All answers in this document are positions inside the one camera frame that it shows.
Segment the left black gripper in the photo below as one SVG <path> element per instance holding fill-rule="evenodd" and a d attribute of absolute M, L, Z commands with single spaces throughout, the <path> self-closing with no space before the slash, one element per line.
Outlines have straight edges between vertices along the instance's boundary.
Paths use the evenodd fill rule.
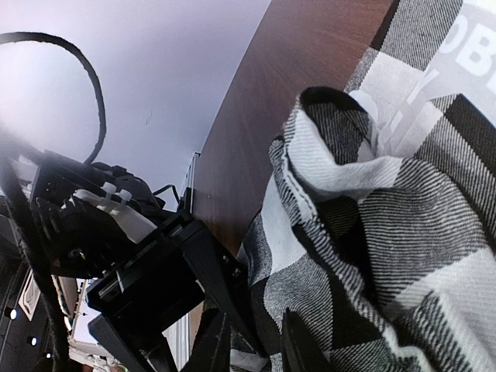
<path fill-rule="evenodd" d="M 127 205 L 157 225 L 133 243 L 107 213 L 70 201 L 83 188 L 103 197 L 112 183 L 133 196 Z M 31 204 L 46 239 L 50 271 L 90 279 L 88 304 L 102 315 L 89 333 L 129 371 L 177 371 L 165 330 L 204 300 L 183 371 L 229 371 L 231 326 L 264 351 L 250 303 L 246 268 L 190 212 L 164 210 L 140 178 L 119 166 L 84 164 L 47 151 L 33 180 Z"/>

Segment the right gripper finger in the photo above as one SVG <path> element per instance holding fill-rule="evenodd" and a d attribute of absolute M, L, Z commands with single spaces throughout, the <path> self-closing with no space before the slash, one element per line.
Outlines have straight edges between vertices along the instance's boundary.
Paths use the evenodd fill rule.
<path fill-rule="evenodd" d="M 286 308 L 282 320 L 281 355 L 284 371 L 330 371 L 329 361 L 304 322 L 289 308 Z"/>

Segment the black white plaid shirt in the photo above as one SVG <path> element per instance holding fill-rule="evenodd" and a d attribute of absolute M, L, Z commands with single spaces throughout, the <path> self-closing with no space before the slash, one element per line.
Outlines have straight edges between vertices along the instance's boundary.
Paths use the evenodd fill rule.
<path fill-rule="evenodd" d="M 297 314 L 327 371 L 495 369 L 495 3 L 396 1 L 343 90 L 305 89 L 239 252 L 283 371 Z"/>

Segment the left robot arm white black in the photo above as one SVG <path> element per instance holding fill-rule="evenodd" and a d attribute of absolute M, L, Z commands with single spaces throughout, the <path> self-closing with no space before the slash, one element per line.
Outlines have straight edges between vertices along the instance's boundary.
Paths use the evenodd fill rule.
<path fill-rule="evenodd" d="M 185 209 L 119 166 L 1 157 L 1 369 L 175 371 L 164 332 L 202 302 L 187 371 L 257 355 L 246 268 Z"/>

